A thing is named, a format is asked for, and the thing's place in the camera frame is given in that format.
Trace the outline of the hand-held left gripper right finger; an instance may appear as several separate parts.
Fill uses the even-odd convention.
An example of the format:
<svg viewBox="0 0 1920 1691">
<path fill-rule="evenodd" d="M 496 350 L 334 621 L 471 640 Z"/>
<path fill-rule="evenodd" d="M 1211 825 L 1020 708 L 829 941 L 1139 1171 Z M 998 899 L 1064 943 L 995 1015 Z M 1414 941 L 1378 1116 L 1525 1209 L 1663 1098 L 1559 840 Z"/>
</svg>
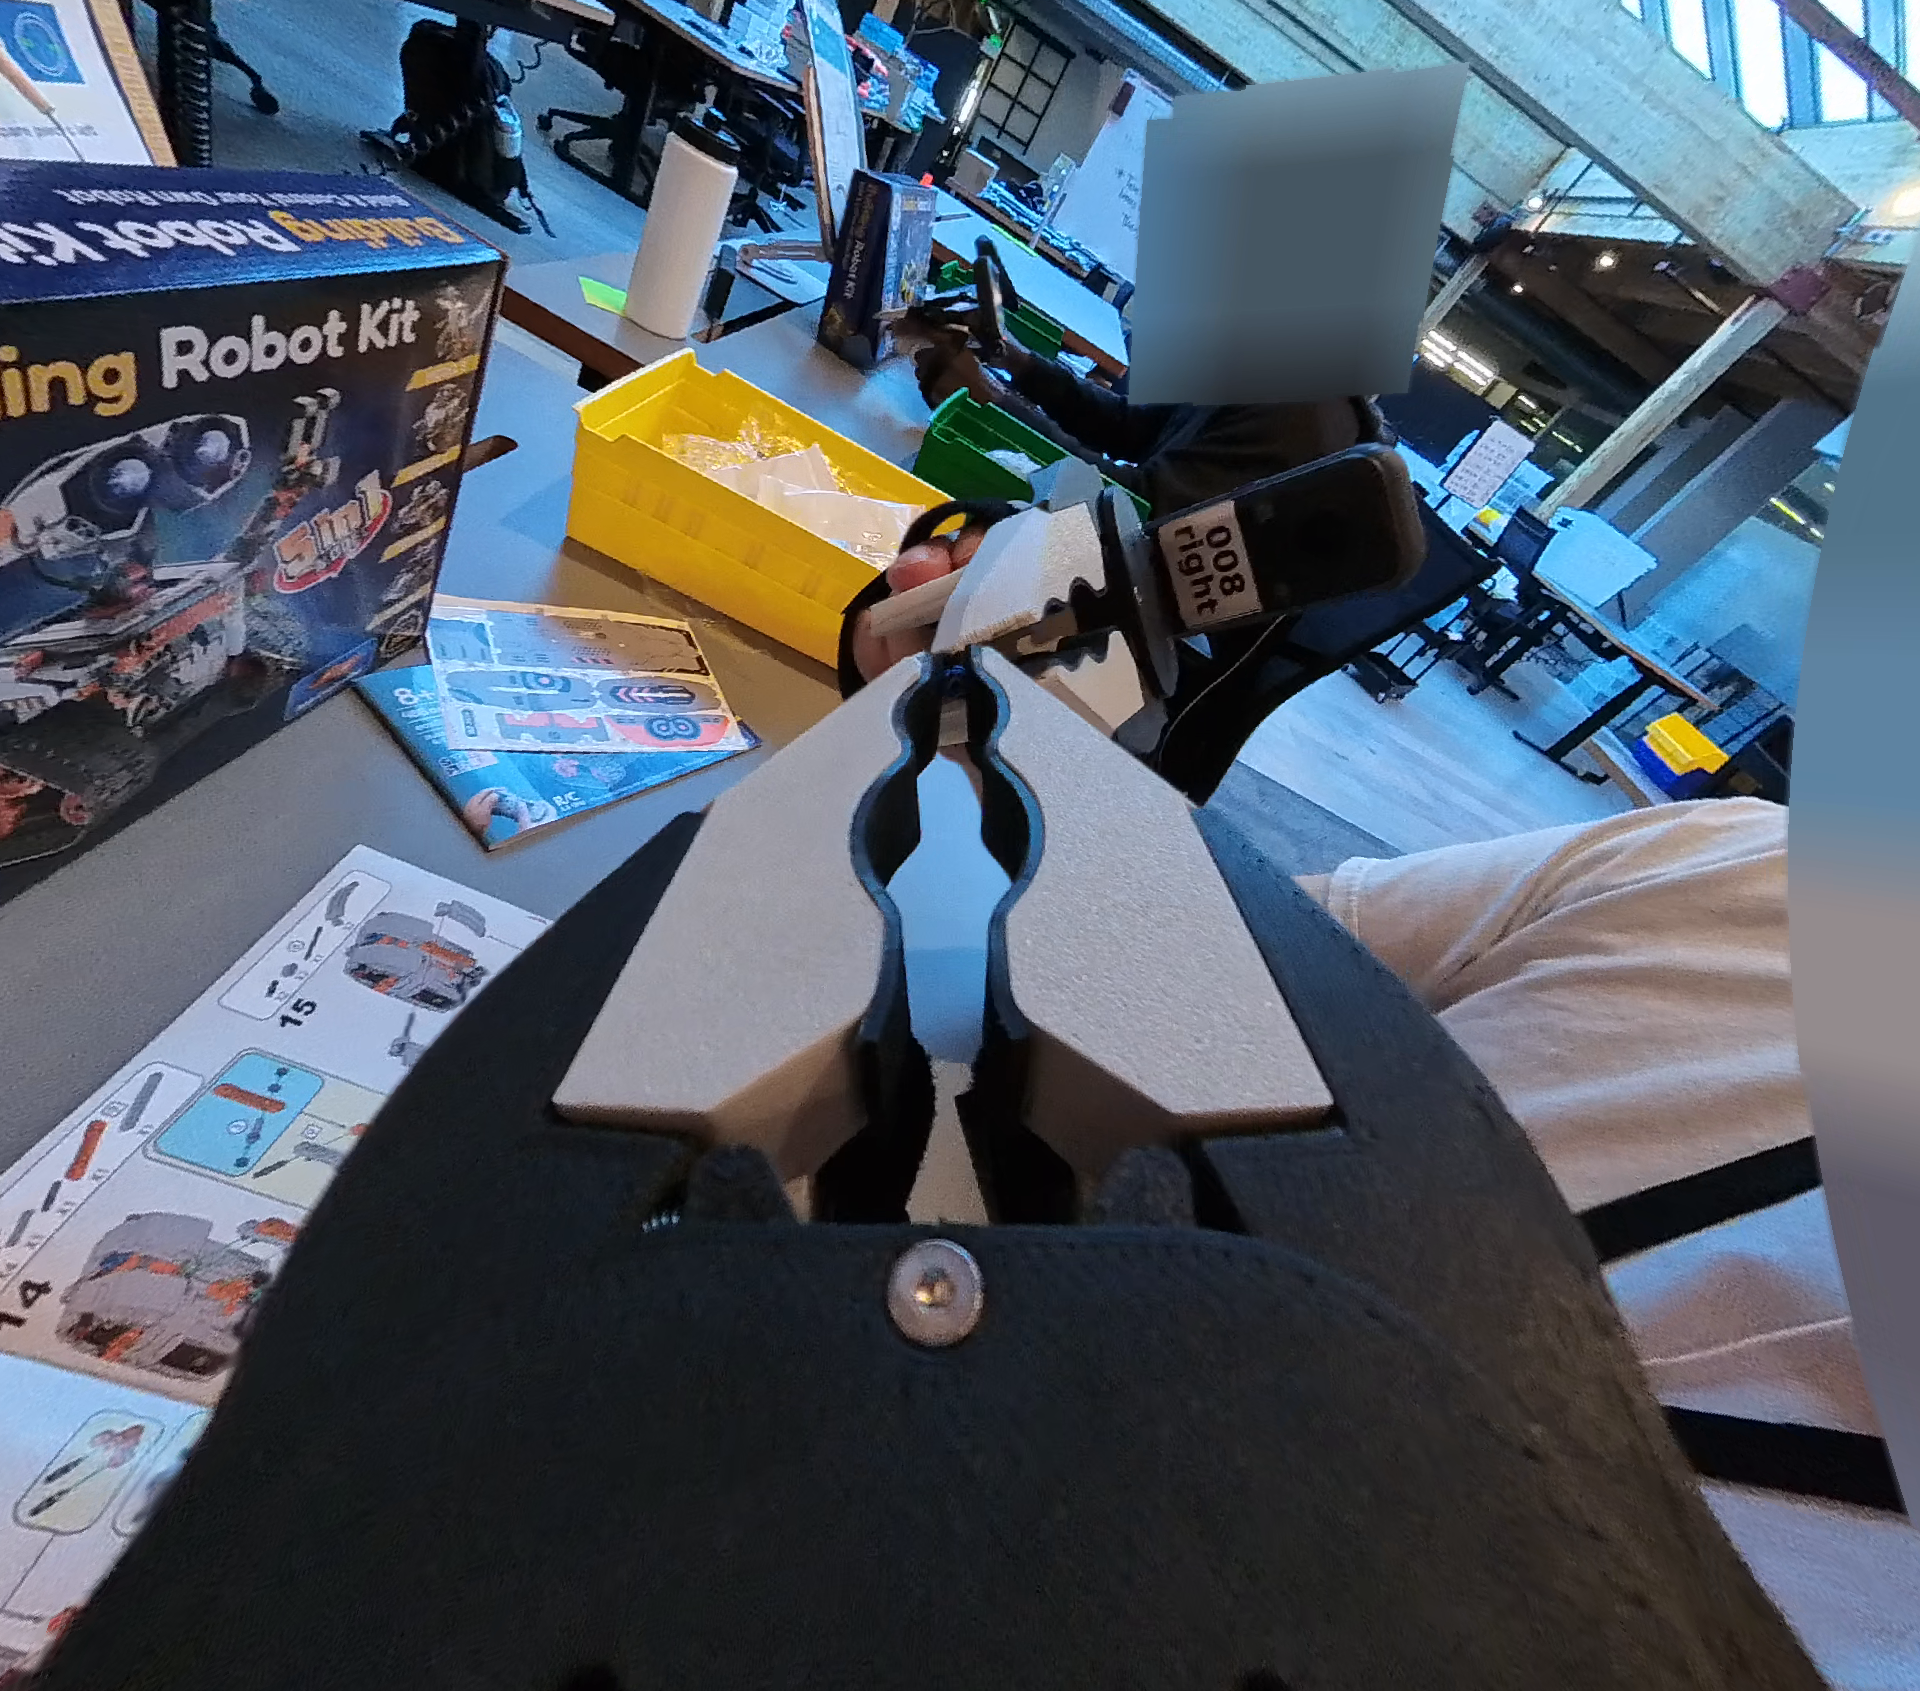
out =
<svg viewBox="0 0 1920 1691">
<path fill-rule="evenodd" d="M 1010 885 L 961 1130 L 995 1222 L 1075 1222 L 1133 1149 L 1336 1123 L 1182 793 L 983 646 L 961 657 L 983 837 Z"/>
</svg>

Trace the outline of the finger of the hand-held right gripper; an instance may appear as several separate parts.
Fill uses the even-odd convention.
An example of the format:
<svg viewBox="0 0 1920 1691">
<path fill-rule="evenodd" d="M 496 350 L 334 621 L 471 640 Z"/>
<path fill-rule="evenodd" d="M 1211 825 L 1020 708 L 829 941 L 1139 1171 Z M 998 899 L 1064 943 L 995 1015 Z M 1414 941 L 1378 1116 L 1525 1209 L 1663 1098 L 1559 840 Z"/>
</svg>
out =
<svg viewBox="0 0 1920 1691">
<path fill-rule="evenodd" d="M 1118 625 L 1036 625 L 1036 682 L 1133 756 L 1157 756 L 1168 730 L 1182 634 L 1139 646 Z"/>
<path fill-rule="evenodd" d="M 1020 509 L 987 529 L 956 578 L 934 653 L 995 646 L 1007 657 L 1104 657 L 1114 634 L 1075 621 L 1075 589 L 1109 591 L 1095 505 Z"/>
</svg>

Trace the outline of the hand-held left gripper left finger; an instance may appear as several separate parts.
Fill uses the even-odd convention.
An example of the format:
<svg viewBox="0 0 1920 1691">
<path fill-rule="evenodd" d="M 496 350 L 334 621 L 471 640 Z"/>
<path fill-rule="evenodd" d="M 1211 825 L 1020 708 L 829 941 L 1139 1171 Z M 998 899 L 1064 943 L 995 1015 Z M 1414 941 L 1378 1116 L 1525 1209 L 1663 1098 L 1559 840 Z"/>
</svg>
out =
<svg viewBox="0 0 1920 1691">
<path fill-rule="evenodd" d="M 905 1222 L 934 1068 L 889 883 L 940 690 L 905 657 L 714 799 L 550 1098 L 566 1123 L 757 1149 L 817 1217 Z"/>
</svg>

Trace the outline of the person's right hand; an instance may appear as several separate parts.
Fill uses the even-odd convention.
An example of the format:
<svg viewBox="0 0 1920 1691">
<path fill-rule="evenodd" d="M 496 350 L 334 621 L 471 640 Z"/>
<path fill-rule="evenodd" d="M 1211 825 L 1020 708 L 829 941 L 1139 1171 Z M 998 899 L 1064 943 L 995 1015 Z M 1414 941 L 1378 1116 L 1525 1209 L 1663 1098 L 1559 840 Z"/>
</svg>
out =
<svg viewBox="0 0 1920 1691">
<path fill-rule="evenodd" d="M 940 578 L 961 570 L 983 541 L 987 541 L 987 527 L 979 524 L 929 533 L 926 541 L 914 541 L 894 554 L 894 564 L 885 570 L 885 586 L 892 597 L 918 591 Z"/>
</svg>

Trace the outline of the green plastic bin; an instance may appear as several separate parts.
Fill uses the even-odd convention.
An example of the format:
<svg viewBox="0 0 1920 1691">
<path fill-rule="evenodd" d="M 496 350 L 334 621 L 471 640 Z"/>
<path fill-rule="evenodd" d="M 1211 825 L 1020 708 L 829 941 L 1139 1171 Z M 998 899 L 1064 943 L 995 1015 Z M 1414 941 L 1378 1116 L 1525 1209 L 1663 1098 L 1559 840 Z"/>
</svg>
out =
<svg viewBox="0 0 1920 1691">
<path fill-rule="evenodd" d="M 1036 477 L 1056 466 L 1086 460 L 1007 409 L 952 391 L 934 408 L 914 472 L 949 501 L 1029 505 L 1036 499 Z"/>
</svg>

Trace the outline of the clear plastic bags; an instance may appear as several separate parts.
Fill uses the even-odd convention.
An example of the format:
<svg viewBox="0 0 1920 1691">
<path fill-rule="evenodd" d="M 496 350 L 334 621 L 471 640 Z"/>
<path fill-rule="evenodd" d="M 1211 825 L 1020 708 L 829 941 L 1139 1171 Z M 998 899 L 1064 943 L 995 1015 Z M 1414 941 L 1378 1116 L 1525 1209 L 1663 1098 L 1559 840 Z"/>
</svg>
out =
<svg viewBox="0 0 1920 1691">
<path fill-rule="evenodd" d="M 876 566 L 894 561 L 905 529 L 929 505 L 857 494 L 822 442 L 804 449 L 757 419 L 745 419 L 736 438 L 667 431 L 660 451 Z"/>
</svg>

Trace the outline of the blue leaflet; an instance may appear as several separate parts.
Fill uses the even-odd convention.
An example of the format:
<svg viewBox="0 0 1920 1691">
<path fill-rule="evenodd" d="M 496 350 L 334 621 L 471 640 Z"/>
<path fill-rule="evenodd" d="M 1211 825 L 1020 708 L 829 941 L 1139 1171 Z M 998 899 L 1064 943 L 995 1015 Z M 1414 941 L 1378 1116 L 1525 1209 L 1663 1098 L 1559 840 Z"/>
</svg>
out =
<svg viewBox="0 0 1920 1691">
<path fill-rule="evenodd" d="M 741 721 L 714 713 L 697 717 L 699 734 L 694 742 L 667 744 L 456 744 L 431 668 L 369 672 L 351 689 L 484 849 L 681 782 L 757 744 Z"/>
</svg>

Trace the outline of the toy sticker sheet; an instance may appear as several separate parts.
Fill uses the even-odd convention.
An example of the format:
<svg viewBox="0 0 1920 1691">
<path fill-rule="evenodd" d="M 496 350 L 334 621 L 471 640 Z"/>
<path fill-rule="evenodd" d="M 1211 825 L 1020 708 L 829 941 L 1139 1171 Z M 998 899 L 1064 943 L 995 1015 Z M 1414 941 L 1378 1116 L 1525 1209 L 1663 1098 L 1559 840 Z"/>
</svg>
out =
<svg viewBox="0 0 1920 1691">
<path fill-rule="evenodd" d="M 688 621 L 435 597 L 429 649 L 462 748 L 752 748 Z"/>
</svg>

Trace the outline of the small robot kit box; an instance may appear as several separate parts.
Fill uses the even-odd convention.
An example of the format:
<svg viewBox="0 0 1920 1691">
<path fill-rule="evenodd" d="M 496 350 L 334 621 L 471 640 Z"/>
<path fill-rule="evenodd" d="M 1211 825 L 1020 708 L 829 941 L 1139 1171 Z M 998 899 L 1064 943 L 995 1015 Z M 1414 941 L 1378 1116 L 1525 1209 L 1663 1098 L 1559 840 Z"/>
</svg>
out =
<svg viewBox="0 0 1920 1691">
<path fill-rule="evenodd" d="M 855 171 L 841 208 L 817 343 L 848 369 L 892 356 L 898 315 L 929 281 L 936 192 L 889 171 Z"/>
</svg>

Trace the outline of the yellow plastic bin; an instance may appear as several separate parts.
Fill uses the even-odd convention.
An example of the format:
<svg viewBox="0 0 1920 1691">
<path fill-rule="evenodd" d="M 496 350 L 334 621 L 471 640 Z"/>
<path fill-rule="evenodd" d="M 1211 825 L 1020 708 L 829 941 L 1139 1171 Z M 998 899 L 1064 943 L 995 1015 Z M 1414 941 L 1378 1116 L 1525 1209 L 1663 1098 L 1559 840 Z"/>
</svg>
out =
<svg viewBox="0 0 1920 1691">
<path fill-rule="evenodd" d="M 847 607 L 879 566 L 664 456 L 660 438 L 736 438 L 757 419 L 804 449 L 822 442 L 857 494 L 944 501 L 762 385 L 699 369 L 694 350 L 587 392 L 578 419 L 566 533 L 826 668 Z"/>
</svg>

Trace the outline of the white paper towel roll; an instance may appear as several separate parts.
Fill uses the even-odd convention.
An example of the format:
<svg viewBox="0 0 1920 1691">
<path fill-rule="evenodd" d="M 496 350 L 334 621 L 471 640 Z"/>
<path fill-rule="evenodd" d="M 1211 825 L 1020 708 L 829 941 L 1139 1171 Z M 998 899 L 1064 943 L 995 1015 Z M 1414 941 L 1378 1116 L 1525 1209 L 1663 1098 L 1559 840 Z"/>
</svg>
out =
<svg viewBox="0 0 1920 1691">
<path fill-rule="evenodd" d="M 640 331 L 664 338 L 694 331 L 729 220 L 736 156 L 736 135 L 710 107 L 672 121 L 620 302 Z"/>
</svg>

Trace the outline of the toy instruction booklet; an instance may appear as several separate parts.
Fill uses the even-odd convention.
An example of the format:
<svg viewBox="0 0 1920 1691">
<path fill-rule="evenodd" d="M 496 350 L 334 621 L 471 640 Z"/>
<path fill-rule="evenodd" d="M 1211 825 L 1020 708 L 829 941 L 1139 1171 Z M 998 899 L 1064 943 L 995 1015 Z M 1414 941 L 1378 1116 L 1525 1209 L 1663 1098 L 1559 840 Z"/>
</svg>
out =
<svg viewBox="0 0 1920 1691">
<path fill-rule="evenodd" d="M 381 1101 L 545 927 L 356 845 L 2 1169 L 2 1687 L 198 1447 L 260 1296 Z"/>
</svg>

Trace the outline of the black backpack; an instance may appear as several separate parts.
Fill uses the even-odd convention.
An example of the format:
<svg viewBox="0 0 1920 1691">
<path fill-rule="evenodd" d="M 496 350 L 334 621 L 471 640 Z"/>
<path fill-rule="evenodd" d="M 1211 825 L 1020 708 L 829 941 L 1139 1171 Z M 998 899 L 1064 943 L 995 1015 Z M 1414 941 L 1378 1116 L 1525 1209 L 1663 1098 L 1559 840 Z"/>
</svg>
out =
<svg viewBox="0 0 1920 1691">
<path fill-rule="evenodd" d="M 523 123 L 489 34 L 467 22 L 417 22 L 396 48 L 396 72 L 396 156 L 471 211 L 532 232 L 538 208 L 523 171 Z"/>
</svg>

